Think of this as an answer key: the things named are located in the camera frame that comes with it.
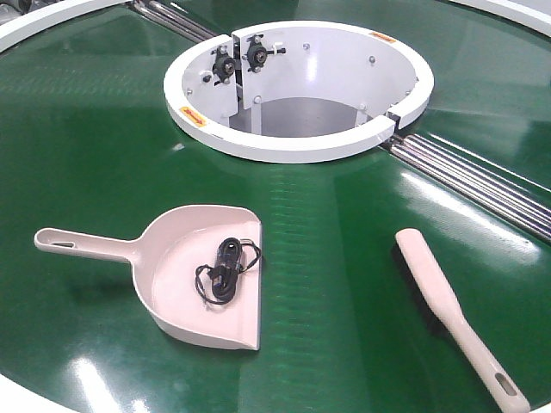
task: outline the beige dustpan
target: beige dustpan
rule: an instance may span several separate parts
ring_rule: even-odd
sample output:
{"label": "beige dustpan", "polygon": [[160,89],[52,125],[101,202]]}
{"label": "beige dustpan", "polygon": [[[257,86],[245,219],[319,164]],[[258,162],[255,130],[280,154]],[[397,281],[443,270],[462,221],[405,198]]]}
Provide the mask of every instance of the beige dustpan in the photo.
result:
{"label": "beige dustpan", "polygon": [[132,241],[44,228],[35,234],[34,244],[58,254],[129,262],[145,308],[163,331],[178,340],[258,350],[259,264],[239,276],[236,295],[226,305],[207,305],[195,290],[195,269],[213,265],[218,246],[228,237],[248,238],[260,246],[260,220],[233,206],[181,206],[156,218]]}

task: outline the orange sticker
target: orange sticker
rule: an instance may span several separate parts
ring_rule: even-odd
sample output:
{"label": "orange sticker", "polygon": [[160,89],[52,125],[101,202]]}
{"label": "orange sticker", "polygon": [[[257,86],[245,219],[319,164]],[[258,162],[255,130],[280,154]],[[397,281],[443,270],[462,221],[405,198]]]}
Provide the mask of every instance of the orange sticker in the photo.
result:
{"label": "orange sticker", "polygon": [[394,43],[396,41],[396,39],[393,39],[392,37],[387,36],[386,34],[383,34],[383,33],[371,32],[370,34],[372,36],[375,36],[375,37],[381,39],[381,40],[387,41],[388,43]]}
{"label": "orange sticker", "polygon": [[180,108],[180,112],[185,114],[187,118],[195,123],[198,127],[203,127],[207,124],[207,120],[205,118],[203,118],[200,114],[198,114],[196,111],[188,106]]}

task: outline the hanging hole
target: hanging hole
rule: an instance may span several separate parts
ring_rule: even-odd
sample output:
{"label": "hanging hole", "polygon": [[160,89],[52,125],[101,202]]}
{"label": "hanging hole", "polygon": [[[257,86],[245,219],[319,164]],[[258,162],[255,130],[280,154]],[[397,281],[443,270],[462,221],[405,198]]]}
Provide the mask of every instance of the hanging hole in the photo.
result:
{"label": "hanging hole", "polygon": [[56,241],[55,243],[52,243],[52,245],[55,245],[57,247],[66,247],[66,248],[75,248],[75,243],[69,242],[69,241]]}
{"label": "hanging hole", "polygon": [[496,380],[501,384],[501,387],[503,387],[503,390],[505,390],[505,393],[509,396],[517,395],[517,391],[503,374],[496,373]]}

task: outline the bolt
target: bolt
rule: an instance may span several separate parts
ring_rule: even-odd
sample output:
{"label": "bolt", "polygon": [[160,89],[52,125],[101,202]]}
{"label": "bolt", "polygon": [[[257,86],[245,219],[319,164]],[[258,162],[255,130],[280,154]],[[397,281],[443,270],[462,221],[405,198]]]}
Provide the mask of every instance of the bolt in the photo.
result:
{"label": "bolt", "polygon": [[232,75],[235,72],[235,65],[232,62],[224,64],[224,73],[227,75]]}
{"label": "bolt", "polygon": [[259,64],[263,64],[266,59],[268,58],[268,55],[264,50],[259,50],[255,53],[255,61]]}

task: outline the white circular housing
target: white circular housing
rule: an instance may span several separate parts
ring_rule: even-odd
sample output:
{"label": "white circular housing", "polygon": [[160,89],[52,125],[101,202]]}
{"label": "white circular housing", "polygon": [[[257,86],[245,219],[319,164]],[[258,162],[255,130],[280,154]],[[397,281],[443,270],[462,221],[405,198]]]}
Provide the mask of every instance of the white circular housing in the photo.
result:
{"label": "white circular housing", "polygon": [[[434,86],[419,54],[366,28],[274,22],[232,37],[180,55],[164,95],[186,133],[237,157],[311,163],[366,151],[417,119]],[[258,46],[263,65],[253,57]],[[215,67],[223,52],[237,69],[226,79]]]}

